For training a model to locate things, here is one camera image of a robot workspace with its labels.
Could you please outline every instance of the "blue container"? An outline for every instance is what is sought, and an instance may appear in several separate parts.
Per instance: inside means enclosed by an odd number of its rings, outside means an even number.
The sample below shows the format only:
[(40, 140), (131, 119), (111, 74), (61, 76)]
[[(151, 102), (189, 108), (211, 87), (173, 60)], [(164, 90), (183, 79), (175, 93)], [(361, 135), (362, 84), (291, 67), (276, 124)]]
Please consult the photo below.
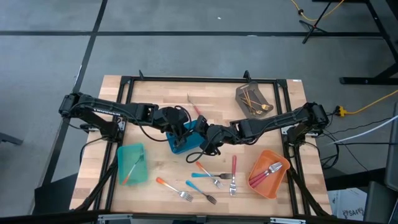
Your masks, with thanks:
[(120, 185), (122, 185), (124, 179), (129, 175), (129, 172), (135, 163), (136, 166), (132, 170), (125, 185), (138, 184), (145, 182), (148, 179), (146, 154), (144, 145), (141, 143), (119, 147), (118, 166)]
[[(184, 126), (187, 129), (192, 129), (193, 127), (195, 127), (196, 123), (197, 123), (197, 121), (194, 120), (194, 121), (192, 121), (191, 127), (189, 126), (189, 122), (185, 123)], [(175, 137), (172, 136), (169, 133), (166, 133), (166, 136), (167, 136), (167, 139), (169, 140), (170, 148), (171, 148), (171, 150), (172, 150), (172, 152), (174, 154), (181, 154), (181, 153), (186, 152), (186, 151), (188, 151), (190, 149), (194, 149), (194, 148), (200, 146), (200, 144), (204, 141), (204, 139), (200, 136), (200, 134), (193, 133), (192, 135), (187, 137), (187, 143), (184, 146), (176, 148), (176, 147), (174, 147), (174, 139), (175, 139)]]

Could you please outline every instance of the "fork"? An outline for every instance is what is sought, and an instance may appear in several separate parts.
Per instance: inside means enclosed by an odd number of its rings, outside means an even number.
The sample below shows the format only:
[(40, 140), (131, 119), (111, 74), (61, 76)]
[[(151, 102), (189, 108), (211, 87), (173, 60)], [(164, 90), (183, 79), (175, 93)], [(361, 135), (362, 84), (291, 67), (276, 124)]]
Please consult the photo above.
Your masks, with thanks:
[(207, 195), (205, 193), (203, 193), (203, 191), (199, 190), (198, 187), (195, 186), (195, 184), (193, 184), (192, 182), (190, 182), (189, 180), (185, 181), (185, 183), (190, 186), (191, 188), (197, 190), (199, 193), (203, 194), (204, 196), (206, 196), (207, 200), (211, 203), (213, 203), (213, 205), (215, 205), (217, 203), (217, 200), (215, 198), (213, 198), (213, 196), (211, 195)]
[(170, 187), (175, 192), (177, 192), (181, 198), (184, 198), (185, 200), (192, 202), (192, 200), (193, 200), (192, 195), (188, 194), (187, 192), (181, 192), (181, 191), (175, 189), (174, 187), (172, 187), (168, 183), (166, 183), (162, 178), (160, 178), (160, 177), (156, 178), (156, 182), (163, 184), (166, 187)]
[[(219, 177), (221, 179), (231, 179), (232, 174), (220, 174), (220, 175), (211, 175), (212, 177)], [(198, 174), (198, 173), (192, 173), (191, 177), (209, 177), (207, 174)]]
[(197, 161), (196, 164), (197, 164), (197, 166), (198, 166), (201, 170), (205, 171), (205, 173), (207, 173), (207, 175), (208, 175), (211, 179), (213, 179), (213, 184), (215, 184), (218, 188), (221, 188), (221, 187), (223, 186), (223, 184), (222, 184), (220, 181), (218, 181), (216, 178), (212, 177), (211, 174), (209, 174), (209, 172), (207, 172), (207, 171), (205, 170), (205, 168), (200, 164), (200, 162)]
[(250, 179), (249, 185), (251, 187), (257, 187), (257, 185), (259, 185), (261, 181), (263, 181), (266, 177), (268, 177), (269, 174), (277, 172), (281, 167), (282, 167), (281, 162), (276, 162), (272, 164), (271, 166), (268, 167), (268, 169), (265, 172), (262, 172), (259, 175)]
[(235, 172), (236, 172), (236, 156), (232, 156), (232, 182), (229, 185), (230, 196), (235, 196), (236, 194), (236, 184), (235, 184)]
[(125, 184), (127, 183), (127, 181), (128, 181), (129, 178), (130, 178), (130, 175), (131, 175), (131, 173), (132, 173), (132, 170), (134, 170), (134, 168), (136, 168), (137, 163), (138, 163), (139, 161), (143, 160), (143, 159), (144, 159), (144, 150), (142, 150), (141, 153), (139, 154), (138, 160), (137, 160), (136, 163), (134, 163), (134, 165), (132, 166), (132, 168), (131, 168), (129, 174), (128, 174), (128, 175), (126, 176), (126, 178), (124, 179), (122, 185), (125, 185)]
[(189, 98), (188, 93), (187, 93), (187, 100), (188, 100), (188, 102), (189, 102), (190, 104), (192, 104), (193, 109), (195, 109), (195, 111), (197, 112), (197, 114), (198, 114), (198, 115), (201, 115), (200, 110), (198, 109), (198, 107), (197, 107), (195, 104), (192, 103), (191, 99)]

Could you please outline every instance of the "blue-handled fork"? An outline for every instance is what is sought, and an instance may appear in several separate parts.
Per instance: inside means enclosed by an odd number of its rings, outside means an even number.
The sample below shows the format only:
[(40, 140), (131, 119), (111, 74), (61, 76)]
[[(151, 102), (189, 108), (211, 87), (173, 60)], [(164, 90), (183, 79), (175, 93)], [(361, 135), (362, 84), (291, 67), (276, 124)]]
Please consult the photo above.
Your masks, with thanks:
[[(232, 174), (211, 175), (212, 177), (219, 177), (221, 179), (231, 179)], [(209, 177), (207, 174), (192, 173), (191, 177)]]
[(196, 191), (198, 191), (199, 193), (203, 194), (204, 196), (206, 196), (207, 200), (211, 203), (213, 203), (214, 205), (217, 203), (217, 200), (215, 198), (213, 198), (210, 195), (207, 195), (205, 193), (203, 193), (203, 191), (199, 190), (198, 187), (195, 186), (195, 184), (193, 184), (192, 182), (190, 182), (189, 180), (185, 181), (185, 183), (190, 186), (191, 188), (195, 189)]

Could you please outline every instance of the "metal bracket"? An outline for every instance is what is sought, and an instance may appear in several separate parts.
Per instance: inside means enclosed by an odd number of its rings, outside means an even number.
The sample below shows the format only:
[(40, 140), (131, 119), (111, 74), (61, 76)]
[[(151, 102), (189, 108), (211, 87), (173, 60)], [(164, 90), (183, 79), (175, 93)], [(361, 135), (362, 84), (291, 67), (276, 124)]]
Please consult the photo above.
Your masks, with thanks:
[(122, 78), (120, 80), (120, 85), (125, 85), (125, 84), (129, 83), (130, 80), (131, 80), (130, 76), (122, 76)]
[[(290, 126), (286, 126), (281, 128), (280, 130), (282, 131), (282, 134), (287, 134), (287, 130), (289, 130), (289, 128), (294, 127), (295, 125), (290, 125)], [(312, 131), (309, 131), (307, 134), (305, 134), (306, 136), (310, 136), (310, 137), (317, 137), (318, 134), (314, 133)]]
[(305, 224), (305, 220), (296, 220), (292, 218), (272, 218), (271, 223), (278, 224)]
[(197, 223), (206, 223), (207, 216), (206, 215), (197, 215)]
[[(126, 122), (125, 121), (120, 121), (119, 123), (118, 123), (118, 125), (119, 125), (119, 130), (120, 131), (124, 131), (124, 128), (126, 127)], [(94, 128), (94, 127), (89, 127), (88, 128), (88, 130), (89, 131), (98, 131), (98, 128)]]
[(142, 74), (141, 70), (138, 70), (138, 73), (141, 80), (144, 80), (144, 74)]
[(130, 220), (132, 224), (132, 214), (114, 214), (114, 215), (98, 215), (99, 224), (105, 224), (106, 221), (111, 220)]
[(286, 81), (286, 79), (277, 79), (276, 82), (277, 82), (282, 88), (287, 88), (287, 81)]
[(250, 77), (249, 71), (247, 71), (247, 70), (244, 71), (243, 78), (245, 78), (248, 81), (248, 83), (251, 82), (251, 77)]

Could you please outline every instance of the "teal plastic container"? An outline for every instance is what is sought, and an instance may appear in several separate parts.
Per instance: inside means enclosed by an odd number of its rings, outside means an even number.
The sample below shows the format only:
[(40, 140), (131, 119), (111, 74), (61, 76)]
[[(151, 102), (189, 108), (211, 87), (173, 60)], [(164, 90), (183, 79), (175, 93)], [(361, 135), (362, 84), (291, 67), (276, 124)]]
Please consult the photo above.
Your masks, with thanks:
[(139, 184), (148, 179), (146, 154), (144, 145), (141, 143), (119, 147), (118, 166), (120, 185), (122, 185), (124, 179), (127, 177), (135, 163), (137, 163), (135, 168), (132, 170), (130, 177), (124, 184), (126, 186)]

